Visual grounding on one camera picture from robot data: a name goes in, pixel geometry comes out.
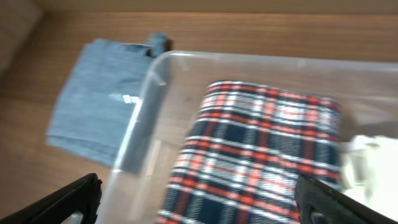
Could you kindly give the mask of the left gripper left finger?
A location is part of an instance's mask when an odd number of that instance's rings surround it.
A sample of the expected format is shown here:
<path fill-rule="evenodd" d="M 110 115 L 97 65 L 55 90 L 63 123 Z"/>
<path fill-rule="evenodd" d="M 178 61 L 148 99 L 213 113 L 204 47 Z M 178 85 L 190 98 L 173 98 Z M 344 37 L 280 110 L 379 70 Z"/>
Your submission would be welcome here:
<path fill-rule="evenodd" d="M 75 212 L 82 224 L 94 224 L 102 196 L 102 181 L 89 173 L 35 203 L 1 219 L 1 224 L 59 224 Z"/>

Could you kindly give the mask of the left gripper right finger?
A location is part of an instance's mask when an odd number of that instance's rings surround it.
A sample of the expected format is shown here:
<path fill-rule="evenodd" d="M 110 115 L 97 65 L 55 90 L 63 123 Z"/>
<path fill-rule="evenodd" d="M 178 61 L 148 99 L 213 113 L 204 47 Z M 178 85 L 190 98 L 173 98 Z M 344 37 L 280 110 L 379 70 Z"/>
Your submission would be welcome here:
<path fill-rule="evenodd" d="M 298 177 L 294 199 L 301 224 L 397 224 L 307 175 Z"/>

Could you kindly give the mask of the cream cloth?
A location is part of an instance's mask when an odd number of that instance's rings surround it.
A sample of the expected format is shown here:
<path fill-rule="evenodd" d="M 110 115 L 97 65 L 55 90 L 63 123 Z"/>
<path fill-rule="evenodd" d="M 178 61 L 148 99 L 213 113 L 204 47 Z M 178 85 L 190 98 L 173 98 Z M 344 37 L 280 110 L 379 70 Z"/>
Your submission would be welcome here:
<path fill-rule="evenodd" d="M 343 193 L 397 221 L 397 139 L 358 135 L 342 146 Z"/>

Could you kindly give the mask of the blue denim cloth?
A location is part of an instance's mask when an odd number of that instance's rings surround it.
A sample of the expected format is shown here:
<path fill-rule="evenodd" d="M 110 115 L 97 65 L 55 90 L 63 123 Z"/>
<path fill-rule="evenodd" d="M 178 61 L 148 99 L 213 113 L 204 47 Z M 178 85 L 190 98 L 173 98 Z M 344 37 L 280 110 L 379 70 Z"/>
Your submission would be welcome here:
<path fill-rule="evenodd" d="M 58 97 L 47 144 L 113 166 L 152 61 L 169 38 L 144 43 L 95 39 L 86 44 Z"/>

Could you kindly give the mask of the red plaid cloth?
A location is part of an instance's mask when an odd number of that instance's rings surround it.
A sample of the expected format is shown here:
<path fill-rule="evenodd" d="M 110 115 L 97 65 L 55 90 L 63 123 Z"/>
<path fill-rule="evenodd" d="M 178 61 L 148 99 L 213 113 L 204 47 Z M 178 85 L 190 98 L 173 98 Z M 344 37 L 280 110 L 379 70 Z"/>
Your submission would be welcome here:
<path fill-rule="evenodd" d="M 340 106 L 256 83 L 209 84 L 158 223 L 298 223 L 301 174 L 340 188 Z"/>

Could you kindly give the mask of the clear plastic storage bin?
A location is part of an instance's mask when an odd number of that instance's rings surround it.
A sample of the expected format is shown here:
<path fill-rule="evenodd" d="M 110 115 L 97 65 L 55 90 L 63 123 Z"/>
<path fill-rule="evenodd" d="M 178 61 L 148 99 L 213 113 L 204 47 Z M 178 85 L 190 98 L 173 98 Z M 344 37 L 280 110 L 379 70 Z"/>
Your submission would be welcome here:
<path fill-rule="evenodd" d="M 258 83 L 336 100 L 340 139 L 397 136 L 397 64 L 171 51 L 148 69 L 98 209 L 98 223 L 154 223 L 206 87 Z"/>

